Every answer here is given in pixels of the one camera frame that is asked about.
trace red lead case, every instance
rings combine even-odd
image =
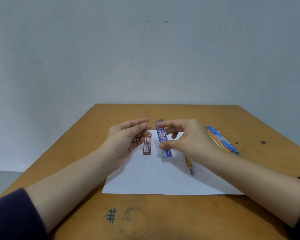
[[[149,135],[144,138],[144,144],[143,144],[144,155],[151,155],[151,140],[152,140],[152,136],[151,133],[149,133]]]

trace hand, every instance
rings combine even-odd
[[[179,140],[160,143],[161,149],[176,149],[197,163],[220,152],[218,145],[210,138],[204,126],[197,119],[163,121],[157,127],[168,127],[166,133],[167,135],[172,134],[173,139],[179,132],[184,132]]]
[[[151,129],[149,119],[126,121],[110,128],[100,149],[113,170],[120,168],[134,149],[145,141],[147,130]]]

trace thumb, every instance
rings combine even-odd
[[[159,144],[160,149],[176,149],[179,150],[179,140],[167,140]]]
[[[136,136],[138,133],[143,132],[148,126],[148,123],[143,123],[143,124],[139,124],[136,126],[133,126],[131,128],[125,129],[125,131],[127,131],[128,135],[130,137],[134,137]]]

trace hash symbol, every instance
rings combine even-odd
[[[115,220],[115,213],[116,213],[117,211],[116,211],[115,208],[113,208],[113,210],[112,210],[112,209],[111,209],[111,210],[108,210],[108,212],[109,212],[110,214],[108,214],[107,220],[108,220],[109,222],[112,222],[112,223],[113,223],[113,221]]]

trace white wall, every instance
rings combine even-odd
[[[95,103],[237,104],[300,145],[300,0],[0,0],[0,170]]]

